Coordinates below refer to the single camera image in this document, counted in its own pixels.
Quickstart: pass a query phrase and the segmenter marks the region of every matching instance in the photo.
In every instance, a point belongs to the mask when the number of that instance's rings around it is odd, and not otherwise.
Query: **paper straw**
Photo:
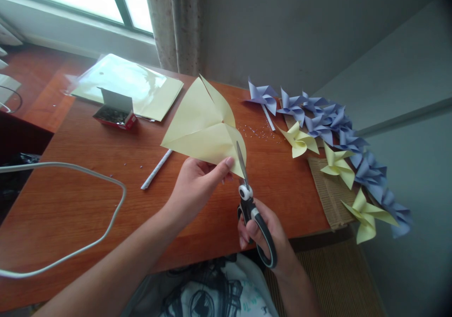
[[[145,183],[142,185],[141,189],[142,190],[146,190],[149,186],[149,184],[152,182],[152,180],[154,179],[155,175],[157,174],[157,172],[160,170],[161,166],[166,162],[166,160],[168,159],[168,157],[170,156],[171,152],[173,152],[173,150],[168,150],[165,155],[163,156],[163,158],[159,161],[159,163],[157,164],[157,166],[155,167],[154,171],[152,171],[152,173],[149,175],[149,177],[146,179]]]
[[[262,105],[262,110],[264,110],[265,117],[267,117],[268,123],[270,124],[270,127],[272,128],[272,131],[274,131],[274,126],[273,126],[272,120],[270,119],[270,116],[268,115],[267,108],[265,107],[264,104],[261,104],[261,105]]]

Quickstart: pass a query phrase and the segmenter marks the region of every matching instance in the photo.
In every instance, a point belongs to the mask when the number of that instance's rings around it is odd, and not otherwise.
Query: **yellow pinwheel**
[[[292,145],[292,158],[296,158],[304,154],[307,149],[319,153],[319,148],[314,137],[300,131],[300,123],[295,122],[288,132],[278,130],[284,135],[287,141]]]
[[[327,143],[323,142],[325,147],[326,160],[328,161],[328,166],[325,166],[320,171],[328,173],[332,176],[340,176],[344,183],[351,190],[353,186],[353,181],[355,180],[355,173],[352,168],[347,164],[344,158],[354,155],[351,151],[338,151],[334,152],[330,149]]]
[[[361,223],[358,228],[358,234],[356,235],[357,244],[368,241],[376,236],[375,218],[399,226],[389,212],[366,201],[362,188],[359,189],[352,206],[347,205],[343,201],[341,202]]]

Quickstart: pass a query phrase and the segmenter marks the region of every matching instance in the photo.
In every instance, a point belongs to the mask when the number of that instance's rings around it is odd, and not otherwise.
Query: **yellow paper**
[[[235,159],[231,172],[243,178],[237,141],[246,163],[245,142],[235,128],[231,107],[201,76],[182,99],[161,146],[212,164],[231,156]]]
[[[326,160],[328,161],[328,166],[325,166],[320,171],[328,173],[333,176],[340,176],[344,183],[351,190],[353,182],[355,180],[355,173],[351,167],[347,164],[344,158],[354,155],[351,151],[338,151],[334,152],[330,149],[327,143],[323,142],[325,147]]]
[[[177,79],[109,54],[78,80],[73,96],[103,104],[98,87],[132,98],[136,115],[161,121],[182,89]]]
[[[375,227],[375,218],[385,221],[386,223],[399,226],[397,221],[391,214],[383,209],[376,207],[366,201],[362,188],[359,189],[356,195],[355,202],[352,206],[342,202],[344,206],[359,220],[361,223],[356,235],[356,243],[368,241],[377,235]]]
[[[289,131],[283,131],[276,126],[279,131],[284,135],[287,141],[292,145],[292,158],[296,158],[304,154],[307,149],[319,153],[315,138],[300,131],[300,123],[295,122]]]

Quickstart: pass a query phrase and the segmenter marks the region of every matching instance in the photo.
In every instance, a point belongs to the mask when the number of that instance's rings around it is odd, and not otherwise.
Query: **white cable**
[[[2,102],[0,102],[0,105],[2,105],[3,107],[6,107],[6,109],[8,110],[7,113],[11,113],[11,109],[9,107],[7,107],[5,104],[3,104]]]
[[[108,180],[109,182],[112,182],[114,184],[119,185],[122,188],[122,198],[118,204],[118,206],[116,207],[116,210],[113,213],[112,216],[112,220],[110,221],[110,224],[107,227],[107,230],[105,231],[104,235],[102,237],[100,237],[99,239],[97,239],[95,242],[82,247],[81,249],[68,254],[67,256],[63,257],[60,260],[57,260],[56,262],[47,265],[46,267],[40,269],[40,270],[36,270],[36,271],[32,271],[32,272],[26,272],[26,273],[20,273],[20,272],[13,272],[13,271],[7,271],[7,270],[2,270],[0,269],[0,276],[3,277],[9,277],[9,278],[27,278],[27,277],[31,277],[34,275],[38,275],[43,273],[44,271],[47,271],[55,266],[57,266],[60,263],[63,263],[65,260],[68,260],[69,258],[72,258],[75,255],[78,255],[79,253],[82,253],[84,251],[86,251],[87,249],[93,247],[94,245],[99,244],[101,241],[103,241],[105,239],[105,237],[107,237],[108,233],[110,232],[110,230],[112,229],[114,220],[116,219],[116,216],[118,215],[118,211],[122,206],[122,203],[124,203],[124,200],[126,198],[126,194],[127,194],[127,188],[126,186],[121,183],[119,180],[113,179],[111,177],[107,177],[104,176],[100,173],[94,172],[92,170],[86,169],[84,167],[75,165],[75,164],[69,164],[69,163],[59,163],[59,162],[47,162],[47,163],[37,163],[37,164],[29,164],[29,165],[18,165],[18,166],[4,166],[4,167],[0,167],[0,173],[5,173],[5,172],[15,172],[15,171],[24,171],[24,170],[31,170],[31,169],[39,169],[39,168],[43,168],[43,167],[51,167],[51,166],[55,166],[55,167],[66,167],[69,169],[74,169],[77,171],[81,171],[87,174],[90,174],[91,176],[94,177],[98,177],[101,178],[103,180]]]

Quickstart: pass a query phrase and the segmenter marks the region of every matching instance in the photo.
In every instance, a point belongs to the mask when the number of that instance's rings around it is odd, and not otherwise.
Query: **black scissor handle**
[[[237,208],[237,218],[240,220],[240,216],[243,214],[243,221],[245,225],[248,223],[250,219],[253,219],[256,224],[259,226],[260,231],[262,231],[262,234],[264,235],[265,241],[267,242],[268,249],[270,250],[270,258],[268,258],[264,250],[257,245],[258,248],[258,254],[260,258],[262,259],[262,262],[265,264],[268,268],[274,268],[278,262],[278,258],[276,255],[276,248],[274,246],[273,238],[270,233],[270,230],[268,230],[267,224],[264,222],[264,219],[262,218],[259,210],[254,205],[253,198],[250,198],[247,201],[241,201],[239,207]]]

